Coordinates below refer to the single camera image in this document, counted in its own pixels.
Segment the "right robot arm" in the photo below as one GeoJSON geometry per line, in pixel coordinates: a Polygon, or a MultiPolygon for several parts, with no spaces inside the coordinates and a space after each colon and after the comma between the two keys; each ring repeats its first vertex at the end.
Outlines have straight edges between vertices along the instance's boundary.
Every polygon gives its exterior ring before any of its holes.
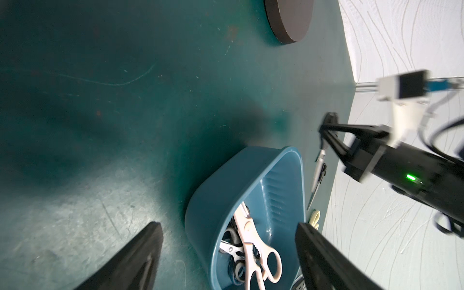
{"type": "Polygon", "coordinates": [[[319,128],[344,164],[345,174],[362,181],[372,174],[389,183],[398,194],[437,210],[436,228],[464,236],[464,163],[433,154],[407,143],[387,144],[388,126],[340,124],[328,112],[319,128]]]}

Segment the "black scissors large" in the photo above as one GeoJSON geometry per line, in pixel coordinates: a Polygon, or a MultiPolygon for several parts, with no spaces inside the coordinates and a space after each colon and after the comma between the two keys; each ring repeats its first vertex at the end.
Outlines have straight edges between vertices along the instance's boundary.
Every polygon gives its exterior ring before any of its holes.
{"type": "Polygon", "coordinates": [[[234,285],[242,285],[245,282],[245,255],[239,234],[232,226],[227,227],[219,252],[231,256],[228,273],[234,285]]]}

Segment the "blue plastic storage box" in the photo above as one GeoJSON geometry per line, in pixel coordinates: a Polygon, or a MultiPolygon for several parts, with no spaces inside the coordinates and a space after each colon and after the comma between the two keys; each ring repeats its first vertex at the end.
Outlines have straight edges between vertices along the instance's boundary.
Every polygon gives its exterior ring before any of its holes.
{"type": "Polygon", "coordinates": [[[251,211],[260,238],[282,258],[281,279],[278,283],[266,281],[266,289],[290,290],[300,268],[296,229],[306,221],[303,161],[298,150],[246,147],[193,194],[186,210],[186,234],[213,290],[244,288],[229,277],[231,256],[219,251],[240,203],[251,211]]]}

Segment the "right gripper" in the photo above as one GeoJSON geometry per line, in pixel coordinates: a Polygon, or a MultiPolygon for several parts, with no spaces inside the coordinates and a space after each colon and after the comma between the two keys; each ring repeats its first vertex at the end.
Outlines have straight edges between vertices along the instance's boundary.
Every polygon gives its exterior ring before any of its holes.
{"type": "Polygon", "coordinates": [[[372,143],[356,140],[347,147],[336,133],[384,138],[390,134],[386,125],[338,123],[338,114],[328,112],[319,128],[322,140],[337,154],[346,173],[361,181],[364,174],[373,174],[386,181],[395,191],[428,205],[456,221],[464,219],[464,168],[435,154],[402,143],[397,148],[383,140],[372,143]]]}

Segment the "cream handled kitchen scissors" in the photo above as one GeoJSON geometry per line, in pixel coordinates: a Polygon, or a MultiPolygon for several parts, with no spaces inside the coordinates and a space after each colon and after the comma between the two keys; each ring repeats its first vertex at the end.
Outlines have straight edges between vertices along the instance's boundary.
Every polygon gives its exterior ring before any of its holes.
{"type": "Polygon", "coordinates": [[[320,220],[320,211],[319,210],[314,210],[310,217],[309,217],[309,221],[308,221],[308,224],[313,227],[315,230],[318,230],[319,229],[319,220],[320,220]]]}

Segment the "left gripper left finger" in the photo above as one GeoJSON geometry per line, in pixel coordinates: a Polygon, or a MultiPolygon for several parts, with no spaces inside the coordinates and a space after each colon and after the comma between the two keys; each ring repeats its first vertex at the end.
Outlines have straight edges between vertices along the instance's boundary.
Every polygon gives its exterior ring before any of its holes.
{"type": "Polygon", "coordinates": [[[163,246],[163,229],[150,222],[79,290],[152,290],[163,246]]]}

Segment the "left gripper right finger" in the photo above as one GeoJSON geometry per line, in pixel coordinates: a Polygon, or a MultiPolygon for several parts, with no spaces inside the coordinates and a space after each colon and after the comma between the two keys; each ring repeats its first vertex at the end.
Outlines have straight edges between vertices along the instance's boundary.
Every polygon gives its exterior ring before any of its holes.
{"type": "Polygon", "coordinates": [[[298,224],[295,242],[308,290],[381,289],[309,224],[298,224]]]}

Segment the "green table mat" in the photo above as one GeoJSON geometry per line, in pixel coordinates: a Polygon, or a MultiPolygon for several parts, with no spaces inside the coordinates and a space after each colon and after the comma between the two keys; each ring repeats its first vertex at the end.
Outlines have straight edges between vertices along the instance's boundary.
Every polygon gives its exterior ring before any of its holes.
{"type": "Polygon", "coordinates": [[[72,290],[157,221],[155,288],[208,289],[194,191],[246,146],[296,147],[309,187],[353,89],[337,1],[291,45],[262,1],[2,1],[1,288],[72,290]]]}

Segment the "copper cup holder stand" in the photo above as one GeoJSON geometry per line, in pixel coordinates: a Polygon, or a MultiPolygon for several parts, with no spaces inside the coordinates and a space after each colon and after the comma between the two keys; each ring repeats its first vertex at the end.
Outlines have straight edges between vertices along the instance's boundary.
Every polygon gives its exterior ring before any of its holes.
{"type": "Polygon", "coordinates": [[[301,41],[312,19],[314,0],[264,0],[274,36],[284,45],[301,41]]]}

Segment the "black scissors thin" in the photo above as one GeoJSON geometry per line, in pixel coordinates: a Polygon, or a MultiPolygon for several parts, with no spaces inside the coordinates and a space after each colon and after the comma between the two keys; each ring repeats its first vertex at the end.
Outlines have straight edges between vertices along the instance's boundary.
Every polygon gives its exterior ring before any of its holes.
{"type": "Polygon", "coordinates": [[[306,207],[307,210],[310,209],[314,201],[314,198],[318,192],[320,184],[326,175],[327,164],[325,163],[325,158],[326,158],[326,150],[321,149],[316,159],[315,172],[314,172],[312,186],[311,186],[311,196],[310,196],[308,205],[306,207]]]}

